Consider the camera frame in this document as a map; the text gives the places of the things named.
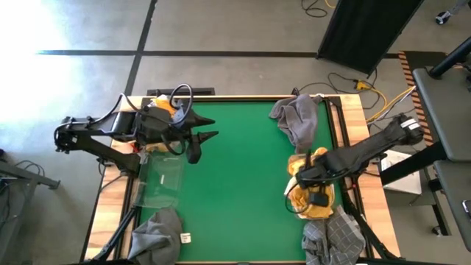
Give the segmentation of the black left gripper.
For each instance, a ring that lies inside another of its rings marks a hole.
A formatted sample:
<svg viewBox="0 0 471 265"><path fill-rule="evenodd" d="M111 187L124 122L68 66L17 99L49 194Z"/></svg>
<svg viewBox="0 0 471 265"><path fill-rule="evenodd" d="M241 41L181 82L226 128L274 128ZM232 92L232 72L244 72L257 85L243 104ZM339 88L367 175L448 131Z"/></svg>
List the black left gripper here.
<svg viewBox="0 0 471 265"><path fill-rule="evenodd" d="M155 117L146 115L143 108L135 114L134 140L140 145L182 141L188 145L188 141L196 136L196 142L202 144L219 134L218 131L192 133L194 127L215 124L213 119L196 114L191 107L185 106L183 120L176 124L168 124Z"/></svg>

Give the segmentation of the plain gray towel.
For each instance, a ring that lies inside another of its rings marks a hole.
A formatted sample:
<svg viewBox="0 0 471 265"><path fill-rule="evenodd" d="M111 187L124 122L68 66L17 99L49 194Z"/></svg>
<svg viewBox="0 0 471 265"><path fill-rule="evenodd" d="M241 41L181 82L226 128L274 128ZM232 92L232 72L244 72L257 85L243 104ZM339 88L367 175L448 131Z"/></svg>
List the plain gray towel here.
<svg viewBox="0 0 471 265"><path fill-rule="evenodd" d="M174 208L161 208L132 231L128 260L139 265L175 265L183 221Z"/></svg>

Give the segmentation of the white box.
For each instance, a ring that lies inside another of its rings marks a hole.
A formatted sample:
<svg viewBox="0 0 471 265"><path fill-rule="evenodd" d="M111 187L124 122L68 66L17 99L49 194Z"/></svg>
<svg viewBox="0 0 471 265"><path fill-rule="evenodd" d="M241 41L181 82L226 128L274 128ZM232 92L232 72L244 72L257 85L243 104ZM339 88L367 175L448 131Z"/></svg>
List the white box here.
<svg viewBox="0 0 471 265"><path fill-rule="evenodd" d="M422 193L419 171L411 172L405 166L399 166L399 169L396 167L397 164L408 160L410 157L410 154L391 149L383 153L378 169L385 189L415 195Z"/></svg>

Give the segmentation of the gray metal desk frame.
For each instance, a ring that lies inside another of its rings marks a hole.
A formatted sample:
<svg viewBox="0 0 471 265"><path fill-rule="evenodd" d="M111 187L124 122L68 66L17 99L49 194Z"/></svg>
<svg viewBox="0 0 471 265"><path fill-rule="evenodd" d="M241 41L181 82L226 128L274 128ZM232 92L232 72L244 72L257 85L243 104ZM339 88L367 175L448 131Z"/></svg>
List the gray metal desk frame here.
<svg viewBox="0 0 471 265"><path fill-rule="evenodd" d="M0 149L0 265L16 241L39 185L57 189L60 181L47 177L44 168L30 160L8 163Z"/></svg>

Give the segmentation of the black frame strut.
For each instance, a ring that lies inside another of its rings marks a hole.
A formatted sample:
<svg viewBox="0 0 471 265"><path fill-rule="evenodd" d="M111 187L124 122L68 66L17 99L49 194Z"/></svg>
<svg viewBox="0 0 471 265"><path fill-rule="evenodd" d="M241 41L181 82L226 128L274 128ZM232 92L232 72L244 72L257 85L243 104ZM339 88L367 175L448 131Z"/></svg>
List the black frame strut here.
<svg viewBox="0 0 471 265"><path fill-rule="evenodd" d="M118 227L112 234L110 240L103 246L98 254L88 261L90 265L129 265L133 264L127 258L120 258L120 243L130 222L135 220L141 213L141 207L132 206L119 222Z"/></svg>
<svg viewBox="0 0 471 265"><path fill-rule="evenodd" d="M366 223L364 217L360 214L357 208L351 201L345 203L347 208L347 212L354 217L357 221L360 230L364 234L364 237L368 239L369 243L376 249L379 256L382 259L398 259L396 255L389 252L386 246L379 240L379 238L375 235L371 227Z"/></svg>

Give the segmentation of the black round pole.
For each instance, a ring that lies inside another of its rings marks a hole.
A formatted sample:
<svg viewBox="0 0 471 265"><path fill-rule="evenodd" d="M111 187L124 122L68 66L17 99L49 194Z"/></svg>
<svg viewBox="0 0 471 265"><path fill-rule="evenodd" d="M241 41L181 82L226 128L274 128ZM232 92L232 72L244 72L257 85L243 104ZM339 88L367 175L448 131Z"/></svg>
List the black round pole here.
<svg viewBox="0 0 471 265"><path fill-rule="evenodd" d="M442 62L428 71L430 77L439 79L446 71L462 61L471 52L471 36L457 46Z"/></svg>

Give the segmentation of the hazard striped floor mat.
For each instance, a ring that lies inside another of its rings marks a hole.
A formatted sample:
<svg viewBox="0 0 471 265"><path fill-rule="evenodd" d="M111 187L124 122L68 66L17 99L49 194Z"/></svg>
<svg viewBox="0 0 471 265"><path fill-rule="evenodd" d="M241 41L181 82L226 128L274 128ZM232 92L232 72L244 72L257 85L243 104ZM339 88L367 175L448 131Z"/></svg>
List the hazard striped floor mat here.
<svg viewBox="0 0 471 265"><path fill-rule="evenodd" d="M406 79L406 84L408 87L413 87L416 85L412 74L413 70L434 66L445 59L447 54L444 52L399 51L397 55ZM424 130L425 145L431 146L433 144L433 136L428 126L419 92L413 92L411 94L411 100L414 106L414 112L419 120L419 125Z"/></svg>

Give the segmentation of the dark gray microfiber towel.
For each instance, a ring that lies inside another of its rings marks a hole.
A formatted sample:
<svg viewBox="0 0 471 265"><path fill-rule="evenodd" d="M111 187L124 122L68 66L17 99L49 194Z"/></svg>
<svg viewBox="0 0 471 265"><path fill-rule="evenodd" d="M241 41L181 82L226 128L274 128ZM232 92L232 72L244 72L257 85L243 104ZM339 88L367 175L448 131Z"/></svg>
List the dark gray microfiber towel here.
<svg viewBox="0 0 471 265"><path fill-rule="evenodd" d="M277 120L277 127L287 135L297 154L307 152L314 142L322 100L322 96L308 94L280 99L269 113L269 118Z"/></svg>

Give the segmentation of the dark gray desk top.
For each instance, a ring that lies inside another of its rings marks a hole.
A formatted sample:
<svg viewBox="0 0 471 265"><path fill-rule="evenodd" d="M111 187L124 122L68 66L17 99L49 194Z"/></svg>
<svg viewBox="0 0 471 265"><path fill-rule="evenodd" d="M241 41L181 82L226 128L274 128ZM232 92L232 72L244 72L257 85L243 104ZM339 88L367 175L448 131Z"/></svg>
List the dark gray desk top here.
<svg viewBox="0 0 471 265"><path fill-rule="evenodd" d="M462 207L462 201L471 199L471 163L438 160L433 163L439 182L447 197L464 245L471 252L471 219Z"/></svg>

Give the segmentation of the light gray microfiber towel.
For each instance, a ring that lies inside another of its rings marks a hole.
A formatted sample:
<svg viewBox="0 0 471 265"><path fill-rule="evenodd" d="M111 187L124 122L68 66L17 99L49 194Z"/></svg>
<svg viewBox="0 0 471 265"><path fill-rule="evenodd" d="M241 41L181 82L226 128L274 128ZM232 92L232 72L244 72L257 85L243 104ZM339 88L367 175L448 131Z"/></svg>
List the light gray microfiber towel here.
<svg viewBox="0 0 471 265"><path fill-rule="evenodd" d="M176 124L183 120L183 116L185 114L185 102L181 99L170 97L171 106L177 110L173 118L170 116L169 111L159 107L150 106L149 103L151 102L151 99L154 98L150 98L149 101L143 105L143 111L146 115L155 117L156 119L164 121L168 124Z"/></svg>

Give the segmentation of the black flat bar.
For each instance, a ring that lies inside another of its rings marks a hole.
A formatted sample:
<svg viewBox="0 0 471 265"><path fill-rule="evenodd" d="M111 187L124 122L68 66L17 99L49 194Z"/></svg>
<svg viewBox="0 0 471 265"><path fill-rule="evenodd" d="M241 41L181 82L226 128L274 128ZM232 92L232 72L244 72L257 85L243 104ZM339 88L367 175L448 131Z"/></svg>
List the black flat bar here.
<svg viewBox="0 0 471 265"><path fill-rule="evenodd" d="M173 89L150 89L146 92L147 96L160 96L167 95L170 96ZM215 96L216 92L214 88L192 88L193 95L195 96ZM190 91L187 88L181 88L176 93L176 96L189 96Z"/></svg>

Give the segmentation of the clear plastic basket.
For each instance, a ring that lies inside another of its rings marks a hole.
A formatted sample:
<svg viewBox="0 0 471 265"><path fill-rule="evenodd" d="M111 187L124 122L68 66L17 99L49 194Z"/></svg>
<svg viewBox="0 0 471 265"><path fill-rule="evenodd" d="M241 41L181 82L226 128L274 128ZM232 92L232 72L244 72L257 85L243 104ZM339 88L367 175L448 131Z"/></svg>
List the clear plastic basket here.
<svg viewBox="0 0 471 265"><path fill-rule="evenodd" d="M183 160L170 152L146 155L139 173L134 204L142 208L176 207L183 180Z"/></svg>
<svg viewBox="0 0 471 265"><path fill-rule="evenodd" d="M339 205L343 205L343 202L341 200L341 191L340 191L340 187L339 187L339 184L338 183L332 183L334 185L334 191L335 191L335 202L333 204L333 211L335 209L336 206L339 206ZM294 211L291 207L291 203L288 199L288 196L285 197L286 198L286 206L287 206L287 210L290 211L290 212L293 212L294 214L296 214L298 216L298 213L296 211Z"/></svg>

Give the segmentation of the black partition panel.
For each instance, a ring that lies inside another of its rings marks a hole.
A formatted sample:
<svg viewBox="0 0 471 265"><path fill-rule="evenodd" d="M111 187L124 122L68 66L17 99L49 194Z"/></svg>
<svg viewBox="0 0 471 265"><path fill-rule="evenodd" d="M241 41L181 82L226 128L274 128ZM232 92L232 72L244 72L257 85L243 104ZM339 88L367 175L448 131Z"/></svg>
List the black partition panel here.
<svg viewBox="0 0 471 265"><path fill-rule="evenodd" d="M371 75L424 0L338 0L317 52Z"/></svg>

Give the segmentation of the gray plaid towel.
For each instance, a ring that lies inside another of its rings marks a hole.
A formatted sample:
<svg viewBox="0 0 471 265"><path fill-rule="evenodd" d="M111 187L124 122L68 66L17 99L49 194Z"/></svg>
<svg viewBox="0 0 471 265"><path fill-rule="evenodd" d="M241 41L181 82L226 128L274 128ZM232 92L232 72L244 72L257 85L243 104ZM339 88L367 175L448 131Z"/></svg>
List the gray plaid towel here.
<svg viewBox="0 0 471 265"><path fill-rule="evenodd" d="M301 246L306 265L356 265L366 240L357 221L339 205L327 219L305 224Z"/></svg>

